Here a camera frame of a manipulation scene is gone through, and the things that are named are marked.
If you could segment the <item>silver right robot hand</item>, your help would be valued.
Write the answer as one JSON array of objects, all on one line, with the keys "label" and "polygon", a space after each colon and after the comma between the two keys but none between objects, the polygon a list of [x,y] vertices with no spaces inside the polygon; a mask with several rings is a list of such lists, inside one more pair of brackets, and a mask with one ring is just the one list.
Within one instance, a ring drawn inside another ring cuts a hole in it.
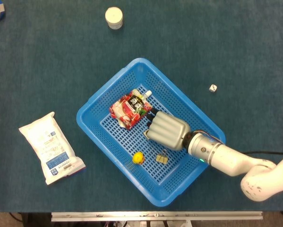
[{"label": "silver right robot hand", "polygon": [[146,115],[148,131],[146,136],[164,147],[179,151],[183,149],[183,140],[191,132],[190,126],[183,120],[156,109]]}]

